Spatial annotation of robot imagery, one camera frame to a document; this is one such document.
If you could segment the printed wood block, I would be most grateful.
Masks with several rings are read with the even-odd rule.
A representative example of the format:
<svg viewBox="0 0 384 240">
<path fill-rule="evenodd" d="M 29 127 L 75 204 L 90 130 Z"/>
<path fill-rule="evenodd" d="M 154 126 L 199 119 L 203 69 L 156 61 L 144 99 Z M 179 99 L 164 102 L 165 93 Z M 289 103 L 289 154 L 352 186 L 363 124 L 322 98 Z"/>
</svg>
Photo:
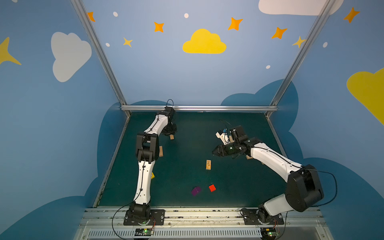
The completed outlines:
<svg viewBox="0 0 384 240">
<path fill-rule="evenodd" d="M 212 169 L 212 161 L 206 160 L 206 170 L 211 170 L 211 169 Z"/>
</svg>

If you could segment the light wood block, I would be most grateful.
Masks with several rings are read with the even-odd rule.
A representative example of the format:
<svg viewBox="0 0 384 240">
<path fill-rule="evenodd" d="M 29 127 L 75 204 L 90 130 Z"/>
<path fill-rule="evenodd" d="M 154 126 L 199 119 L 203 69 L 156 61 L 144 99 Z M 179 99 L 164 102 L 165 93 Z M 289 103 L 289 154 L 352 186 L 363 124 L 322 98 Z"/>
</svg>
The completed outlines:
<svg viewBox="0 0 384 240">
<path fill-rule="evenodd" d="M 159 146 L 159 157 L 163 157 L 164 154 L 163 154 L 163 147 L 162 146 Z"/>
</svg>

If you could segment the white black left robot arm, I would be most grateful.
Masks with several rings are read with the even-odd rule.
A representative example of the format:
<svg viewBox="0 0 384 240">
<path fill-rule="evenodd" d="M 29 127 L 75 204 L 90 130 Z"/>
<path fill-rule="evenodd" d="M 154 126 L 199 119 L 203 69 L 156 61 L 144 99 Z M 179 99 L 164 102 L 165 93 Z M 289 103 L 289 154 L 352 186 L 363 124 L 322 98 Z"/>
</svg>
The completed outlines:
<svg viewBox="0 0 384 240">
<path fill-rule="evenodd" d="M 135 155 L 139 175 L 136 193 L 129 208 L 129 223 L 144 225 L 150 221 L 150 188 L 153 168 L 160 156 L 159 135 L 170 136 L 177 132 L 177 126 L 172 122 L 174 113 L 173 107 L 165 107 L 156 114 L 154 121 L 146 130 L 137 134 Z"/>
</svg>

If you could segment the purple block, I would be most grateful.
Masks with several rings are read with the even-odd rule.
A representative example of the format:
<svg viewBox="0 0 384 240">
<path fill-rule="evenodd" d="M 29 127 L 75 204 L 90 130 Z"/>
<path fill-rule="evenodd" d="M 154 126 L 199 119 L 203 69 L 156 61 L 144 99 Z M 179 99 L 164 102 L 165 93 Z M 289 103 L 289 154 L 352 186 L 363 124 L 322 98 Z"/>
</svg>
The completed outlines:
<svg viewBox="0 0 384 240">
<path fill-rule="evenodd" d="M 199 194 L 200 192 L 202 191 L 202 189 L 200 187 L 194 187 L 191 191 L 191 194 L 193 196 L 196 196 L 197 194 Z"/>
</svg>

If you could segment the red cube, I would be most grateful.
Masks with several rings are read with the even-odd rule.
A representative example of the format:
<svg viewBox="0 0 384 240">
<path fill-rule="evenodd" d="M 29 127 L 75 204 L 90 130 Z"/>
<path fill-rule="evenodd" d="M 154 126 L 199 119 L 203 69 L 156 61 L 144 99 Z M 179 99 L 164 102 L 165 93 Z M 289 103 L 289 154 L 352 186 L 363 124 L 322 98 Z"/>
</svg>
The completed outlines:
<svg viewBox="0 0 384 240">
<path fill-rule="evenodd" d="M 215 187 L 215 185 L 210 185 L 209 189 L 211 192 L 214 192 L 216 190 L 216 187 Z"/>
</svg>

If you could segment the right green circuit board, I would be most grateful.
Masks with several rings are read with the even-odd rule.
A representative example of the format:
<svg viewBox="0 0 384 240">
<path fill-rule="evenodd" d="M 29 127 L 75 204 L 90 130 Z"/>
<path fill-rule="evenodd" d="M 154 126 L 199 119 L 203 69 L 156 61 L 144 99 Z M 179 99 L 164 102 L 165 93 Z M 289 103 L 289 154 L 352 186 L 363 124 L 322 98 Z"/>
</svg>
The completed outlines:
<svg viewBox="0 0 384 240">
<path fill-rule="evenodd" d="M 276 229 L 261 228 L 261 240 L 275 240 L 278 236 Z"/>
</svg>

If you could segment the green circuit board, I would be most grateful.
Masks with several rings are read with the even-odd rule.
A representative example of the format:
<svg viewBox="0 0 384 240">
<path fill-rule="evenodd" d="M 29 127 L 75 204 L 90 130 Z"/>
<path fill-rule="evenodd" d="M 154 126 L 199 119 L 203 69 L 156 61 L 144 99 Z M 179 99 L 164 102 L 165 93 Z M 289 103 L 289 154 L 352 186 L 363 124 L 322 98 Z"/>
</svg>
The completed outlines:
<svg viewBox="0 0 384 240">
<path fill-rule="evenodd" d="M 261 240 L 275 240 L 278 236 L 276 229 L 261 228 Z"/>
<path fill-rule="evenodd" d="M 153 229 L 136 229 L 135 237 L 150 237 L 154 234 Z"/>
</svg>

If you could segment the left green circuit board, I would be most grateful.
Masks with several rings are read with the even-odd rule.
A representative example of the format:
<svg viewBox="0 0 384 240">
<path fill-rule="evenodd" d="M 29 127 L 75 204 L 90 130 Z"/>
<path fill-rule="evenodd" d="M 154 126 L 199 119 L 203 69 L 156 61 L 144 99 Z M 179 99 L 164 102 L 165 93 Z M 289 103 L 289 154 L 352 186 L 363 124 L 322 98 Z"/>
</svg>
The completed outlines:
<svg viewBox="0 0 384 240">
<path fill-rule="evenodd" d="M 136 229 L 135 237 L 150 237 L 154 234 L 153 229 Z"/>
</svg>

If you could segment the aluminium back frame rail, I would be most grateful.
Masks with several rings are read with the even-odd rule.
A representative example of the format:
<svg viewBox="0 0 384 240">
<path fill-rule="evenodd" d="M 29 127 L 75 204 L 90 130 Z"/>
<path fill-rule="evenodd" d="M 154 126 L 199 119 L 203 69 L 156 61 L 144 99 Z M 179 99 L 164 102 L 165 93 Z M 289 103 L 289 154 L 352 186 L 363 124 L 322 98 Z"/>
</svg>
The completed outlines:
<svg viewBox="0 0 384 240">
<path fill-rule="evenodd" d="M 123 111 L 160 111 L 166 106 L 159 105 L 122 105 Z M 276 106 L 173 106 L 182 112 L 276 112 Z"/>
</svg>

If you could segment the aluminium right corner post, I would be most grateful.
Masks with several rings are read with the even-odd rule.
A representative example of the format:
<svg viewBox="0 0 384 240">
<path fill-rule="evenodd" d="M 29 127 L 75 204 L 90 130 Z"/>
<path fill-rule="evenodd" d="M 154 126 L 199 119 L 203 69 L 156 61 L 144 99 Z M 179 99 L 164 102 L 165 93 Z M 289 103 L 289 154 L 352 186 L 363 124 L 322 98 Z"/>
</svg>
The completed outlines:
<svg viewBox="0 0 384 240">
<path fill-rule="evenodd" d="M 326 24 L 329 16 L 331 15 L 331 10 L 333 6 L 336 4 L 336 0 L 327 0 L 325 1 L 325 4 L 323 8 L 321 9 L 318 17 L 316 18 L 313 26 L 311 27 L 307 38 L 304 42 L 304 45 L 300 47 L 300 50 L 295 57 L 293 64 L 291 65 L 286 77 L 284 78 L 283 82 L 281 83 L 280 87 L 278 88 L 278 91 L 276 92 L 275 96 L 273 97 L 270 108 L 271 110 L 268 110 L 266 112 L 266 118 L 269 120 L 272 116 L 273 112 L 276 112 L 278 110 L 278 104 L 281 101 L 284 93 L 287 91 L 290 83 L 292 82 L 294 76 L 296 75 L 297 71 L 299 70 L 301 64 L 303 63 L 306 55 L 310 51 L 313 43 L 317 39 L 319 33 L 321 32 L 322 28 Z"/>
</svg>

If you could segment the aluminium corner post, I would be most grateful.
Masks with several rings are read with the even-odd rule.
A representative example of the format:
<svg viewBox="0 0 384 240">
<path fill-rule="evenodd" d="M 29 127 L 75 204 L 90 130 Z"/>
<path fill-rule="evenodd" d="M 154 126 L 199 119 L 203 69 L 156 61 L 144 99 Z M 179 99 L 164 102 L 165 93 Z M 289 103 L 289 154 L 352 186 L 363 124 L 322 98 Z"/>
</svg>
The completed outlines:
<svg viewBox="0 0 384 240">
<path fill-rule="evenodd" d="M 300 50 L 295 57 L 293 64 L 291 65 L 286 77 L 284 78 L 283 82 L 281 83 L 280 87 L 278 88 L 278 91 L 276 92 L 275 96 L 273 97 L 270 108 L 271 110 L 268 110 L 266 112 L 266 118 L 269 120 L 272 116 L 273 112 L 276 112 L 278 110 L 278 104 L 281 101 L 284 93 L 287 91 L 290 83 L 292 82 L 294 76 L 296 75 L 297 71 L 299 70 L 301 64 L 303 63 L 306 55 L 310 51 L 313 43 L 317 39 L 319 33 L 321 32 L 322 28 L 326 24 L 329 16 L 331 15 L 331 10 L 333 6 L 336 4 L 336 0 L 327 0 L 325 1 L 325 4 L 323 8 L 321 9 L 318 17 L 316 18 L 313 26 L 311 27 L 307 38 L 304 42 L 304 45 L 300 47 Z"/>
<path fill-rule="evenodd" d="M 87 36 L 89 37 L 91 44 L 102 64 L 102 67 L 107 75 L 107 78 L 122 106 L 127 105 L 127 101 L 124 97 L 123 91 L 118 83 L 118 80 L 112 70 L 112 67 L 107 59 L 107 56 L 105 54 L 105 51 L 103 50 L 103 47 L 101 45 L 101 42 L 96 34 L 96 31 L 92 25 L 92 21 L 90 20 L 88 13 L 86 11 L 85 5 L 83 1 L 80 0 L 71 0 L 71 3 L 87 33 Z"/>
</svg>

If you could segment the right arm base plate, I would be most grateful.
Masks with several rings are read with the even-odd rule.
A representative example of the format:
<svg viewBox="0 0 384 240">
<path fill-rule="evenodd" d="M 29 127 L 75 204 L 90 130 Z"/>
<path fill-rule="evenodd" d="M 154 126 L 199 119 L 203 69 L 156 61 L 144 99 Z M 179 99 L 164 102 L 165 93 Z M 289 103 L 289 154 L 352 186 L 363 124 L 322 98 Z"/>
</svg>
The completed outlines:
<svg viewBox="0 0 384 240">
<path fill-rule="evenodd" d="M 282 214 L 270 216 L 266 211 L 259 209 L 240 209 L 245 225 L 283 225 Z"/>
</svg>

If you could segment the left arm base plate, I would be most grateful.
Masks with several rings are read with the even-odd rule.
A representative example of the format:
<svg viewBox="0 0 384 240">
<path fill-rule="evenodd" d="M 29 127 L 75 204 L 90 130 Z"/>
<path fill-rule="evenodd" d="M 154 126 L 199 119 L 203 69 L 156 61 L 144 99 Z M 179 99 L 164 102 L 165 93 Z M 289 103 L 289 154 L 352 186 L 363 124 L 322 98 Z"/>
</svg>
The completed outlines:
<svg viewBox="0 0 384 240">
<path fill-rule="evenodd" d="M 134 213 L 128 210 L 124 219 L 124 226 L 162 226 L 165 220 L 165 210 L 154 209 L 143 213 Z"/>
</svg>

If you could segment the aluminium front rail base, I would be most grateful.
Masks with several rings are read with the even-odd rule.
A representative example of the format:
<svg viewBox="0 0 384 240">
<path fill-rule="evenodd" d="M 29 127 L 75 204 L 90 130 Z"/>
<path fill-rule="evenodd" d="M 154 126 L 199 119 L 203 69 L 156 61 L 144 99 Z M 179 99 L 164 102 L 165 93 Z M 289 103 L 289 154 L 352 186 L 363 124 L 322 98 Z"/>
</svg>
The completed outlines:
<svg viewBox="0 0 384 240">
<path fill-rule="evenodd" d="M 162 226 L 124 226 L 128 208 L 86 209 L 76 240 L 261 240 L 261 228 L 276 229 L 276 240 L 331 240 L 333 236 L 319 208 L 282 213 L 283 225 L 245 225 L 242 208 L 159 207 Z M 136 229 L 153 229 L 150 237 L 135 237 Z"/>
</svg>

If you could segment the aluminium left corner post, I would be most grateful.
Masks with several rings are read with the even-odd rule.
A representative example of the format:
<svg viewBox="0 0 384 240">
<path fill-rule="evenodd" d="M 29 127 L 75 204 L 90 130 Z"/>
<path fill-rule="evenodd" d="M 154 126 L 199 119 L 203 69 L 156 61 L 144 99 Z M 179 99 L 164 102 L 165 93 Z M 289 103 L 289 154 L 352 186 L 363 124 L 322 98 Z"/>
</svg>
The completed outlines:
<svg viewBox="0 0 384 240">
<path fill-rule="evenodd" d="M 105 51 L 103 50 L 103 47 L 101 45 L 101 42 L 96 34 L 96 31 L 92 25 L 92 21 L 90 20 L 88 13 L 86 11 L 85 5 L 83 1 L 80 0 L 71 0 L 71 3 L 87 33 L 87 36 L 89 37 L 91 44 L 102 64 L 102 67 L 107 75 L 107 78 L 122 106 L 127 105 L 127 101 L 124 97 L 123 91 L 118 83 L 118 80 L 112 70 L 112 67 L 107 59 L 107 56 L 105 54 Z"/>
</svg>

